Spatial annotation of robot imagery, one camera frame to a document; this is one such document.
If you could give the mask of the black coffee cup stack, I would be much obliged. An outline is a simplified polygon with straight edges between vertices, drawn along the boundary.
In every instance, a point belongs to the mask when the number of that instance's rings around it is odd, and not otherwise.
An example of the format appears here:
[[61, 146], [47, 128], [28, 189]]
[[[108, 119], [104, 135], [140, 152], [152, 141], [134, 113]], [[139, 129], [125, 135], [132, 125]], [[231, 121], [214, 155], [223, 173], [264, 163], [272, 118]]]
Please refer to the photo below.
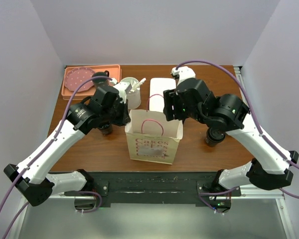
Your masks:
[[110, 135], [113, 132], [112, 124], [104, 124], [98, 129], [103, 135]]

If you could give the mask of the pink cakes paper bag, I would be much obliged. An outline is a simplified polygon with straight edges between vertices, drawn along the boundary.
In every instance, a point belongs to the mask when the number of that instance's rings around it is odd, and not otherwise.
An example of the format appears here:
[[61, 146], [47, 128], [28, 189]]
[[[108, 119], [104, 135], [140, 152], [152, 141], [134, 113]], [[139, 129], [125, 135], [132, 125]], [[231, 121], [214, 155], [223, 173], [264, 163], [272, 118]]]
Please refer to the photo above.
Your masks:
[[150, 111], [150, 101], [159, 94], [148, 98], [145, 110], [130, 110], [131, 121], [125, 126], [125, 134], [131, 160], [172, 165], [179, 142], [183, 138], [183, 123], [167, 121], [164, 113]]

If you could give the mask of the black coffee lid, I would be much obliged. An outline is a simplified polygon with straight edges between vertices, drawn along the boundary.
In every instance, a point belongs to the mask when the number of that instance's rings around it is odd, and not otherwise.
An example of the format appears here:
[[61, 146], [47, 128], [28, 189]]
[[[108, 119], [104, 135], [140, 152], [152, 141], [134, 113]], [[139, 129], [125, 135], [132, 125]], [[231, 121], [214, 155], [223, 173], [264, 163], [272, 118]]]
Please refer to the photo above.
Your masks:
[[221, 142], [224, 140], [226, 134], [224, 131], [215, 129], [215, 128], [209, 128], [207, 131], [207, 136], [210, 140], [214, 142]]

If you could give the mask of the dark brown coffee cup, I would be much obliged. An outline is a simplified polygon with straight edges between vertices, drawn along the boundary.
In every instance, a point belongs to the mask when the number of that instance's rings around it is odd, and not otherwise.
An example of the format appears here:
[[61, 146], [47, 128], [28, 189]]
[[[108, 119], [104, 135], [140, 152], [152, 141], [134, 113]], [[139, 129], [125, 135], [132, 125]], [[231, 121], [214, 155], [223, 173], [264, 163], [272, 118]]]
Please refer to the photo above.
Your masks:
[[217, 139], [217, 138], [210, 137], [208, 135], [205, 138], [205, 142], [209, 147], [215, 147], [217, 144], [221, 143], [223, 140], [224, 140], [224, 137]]

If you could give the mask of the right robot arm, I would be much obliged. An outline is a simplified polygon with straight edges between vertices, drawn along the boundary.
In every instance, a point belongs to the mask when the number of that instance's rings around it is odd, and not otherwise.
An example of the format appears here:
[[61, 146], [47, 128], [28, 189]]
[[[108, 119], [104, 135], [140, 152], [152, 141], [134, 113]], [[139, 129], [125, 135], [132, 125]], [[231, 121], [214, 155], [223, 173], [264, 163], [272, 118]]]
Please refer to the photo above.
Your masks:
[[257, 131], [249, 107], [236, 95], [214, 96], [205, 82], [189, 78], [175, 89], [163, 92], [163, 113], [167, 121], [192, 118], [208, 126], [206, 139], [210, 145], [229, 135], [240, 142], [253, 159], [233, 169], [222, 169], [213, 182], [205, 186], [209, 193], [222, 196], [232, 188], [253, 184], [264, 190], [290, 186], [293, 173], [289, 161], [295, 163], [296, 151], [282, 150], [279, 155]]

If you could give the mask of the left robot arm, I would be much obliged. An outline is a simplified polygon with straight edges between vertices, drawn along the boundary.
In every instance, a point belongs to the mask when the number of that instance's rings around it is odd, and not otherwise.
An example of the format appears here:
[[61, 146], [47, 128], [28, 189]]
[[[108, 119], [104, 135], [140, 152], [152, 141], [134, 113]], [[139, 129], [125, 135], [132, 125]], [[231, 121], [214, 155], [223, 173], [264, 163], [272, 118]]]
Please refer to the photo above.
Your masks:
[[94, 128], [130, 122], [127, 93], [129, 83], [99, 86], [94, 95], [84, 98], [66, 110], [52, 133], [28, 158], [17, 165], [9, 164], [4, 173], [32, 206], [45, 202], [51, 195], [78, 191], [89, 195], [94, 179], [83, 169], [72, 173], [50, 174], [53, 165]]

